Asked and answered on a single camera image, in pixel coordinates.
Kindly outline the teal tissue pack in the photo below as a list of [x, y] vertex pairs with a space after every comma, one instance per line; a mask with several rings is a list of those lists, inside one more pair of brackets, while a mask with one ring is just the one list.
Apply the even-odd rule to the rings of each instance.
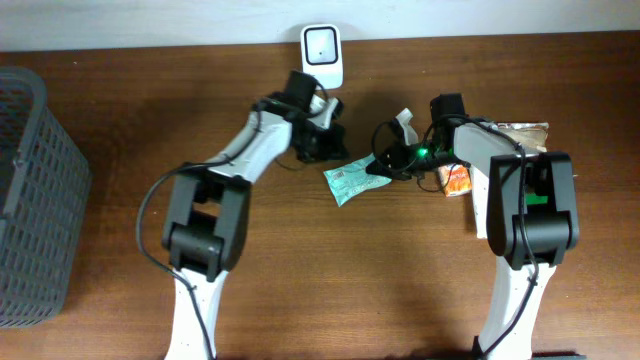
[[324, 172], [329, 189], [339, 207], [365, 191], [391, 183], [387, 177], [366, 172], [366, 167], [374, 162], [374, 155], [369, 154], [362, 159]]

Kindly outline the small orange packet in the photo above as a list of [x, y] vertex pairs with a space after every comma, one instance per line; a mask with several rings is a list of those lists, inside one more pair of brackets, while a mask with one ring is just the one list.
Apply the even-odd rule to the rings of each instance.
[[446, 197], [456, 197], [472, 190], [469, 170], [463, 165], [452, 164], [438, 168], [438, 175]]

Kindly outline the beige snack bag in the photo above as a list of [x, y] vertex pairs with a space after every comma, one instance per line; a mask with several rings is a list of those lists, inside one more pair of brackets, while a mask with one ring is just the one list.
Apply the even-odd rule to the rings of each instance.
[[513, 147], [514, 143], [520, 143], [528, 153], [533, 151], [546, 152], [546, 140], [549, 132], [549, 124], [544, 123], [490, 123], [489, 127], [503, 133], [500, 139], [510, 138], [507, 143]]

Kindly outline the white cream tube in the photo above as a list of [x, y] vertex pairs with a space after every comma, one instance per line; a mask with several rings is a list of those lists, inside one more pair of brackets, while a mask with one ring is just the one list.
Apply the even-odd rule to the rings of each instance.
[[476, 236], [478, 239], [486, 239], [489, 179], [475, 167], [470, 168], [470, 179]]

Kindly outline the green lid jar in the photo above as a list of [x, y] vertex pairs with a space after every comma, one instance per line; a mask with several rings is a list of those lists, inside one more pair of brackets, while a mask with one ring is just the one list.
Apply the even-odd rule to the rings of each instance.
[[545, 205], [548, 203], [548, 197], [543, 195], [527, 194], [525, 196], [525, 202], [528, 206]]

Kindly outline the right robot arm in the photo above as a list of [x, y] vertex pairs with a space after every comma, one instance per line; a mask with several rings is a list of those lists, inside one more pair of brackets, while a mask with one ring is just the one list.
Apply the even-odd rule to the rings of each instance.
[[488, 180], [485, 229], [496, 259], [487, 319], [473, 359], [531, 359], [532, 336], [546, 287], [579, 239], [572, 160], [505, 133], [486, 117], [469, 115], [461, 94], [430, 102], [423, 135], [403, 110], [379, 124], [396, 137], [373, 154], [366, 171], [406, 181], [445, 165], [465, 165]]

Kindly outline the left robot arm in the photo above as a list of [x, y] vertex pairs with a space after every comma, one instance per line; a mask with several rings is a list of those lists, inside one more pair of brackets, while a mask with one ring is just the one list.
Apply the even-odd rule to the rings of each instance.
[[175, 172], [162, 245], [176, 277], [169, 359], [213, 359], [222, 290], [247, 238], [252, 188], [294, 149], [304, 163], [342, 160], [343, 102], [313, 76], [291, 71], [286, 86], [256, 101], [239, 134], [205, 163]]

